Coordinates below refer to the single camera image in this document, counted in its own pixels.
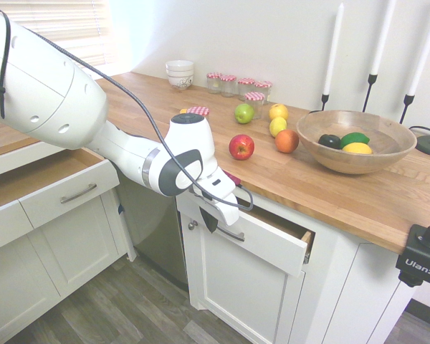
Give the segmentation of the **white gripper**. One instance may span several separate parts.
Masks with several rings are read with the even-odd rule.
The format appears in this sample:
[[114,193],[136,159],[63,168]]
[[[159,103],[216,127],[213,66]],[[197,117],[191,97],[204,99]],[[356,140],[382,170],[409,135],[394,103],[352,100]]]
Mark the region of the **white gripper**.
[[230,226],[239,218],[235,183],[218,167],[210,176],[199,179],[198,184],[205,192],[193,185],[190,199],[200,206],[199,211],[207,229],[214,233],[218,220]]

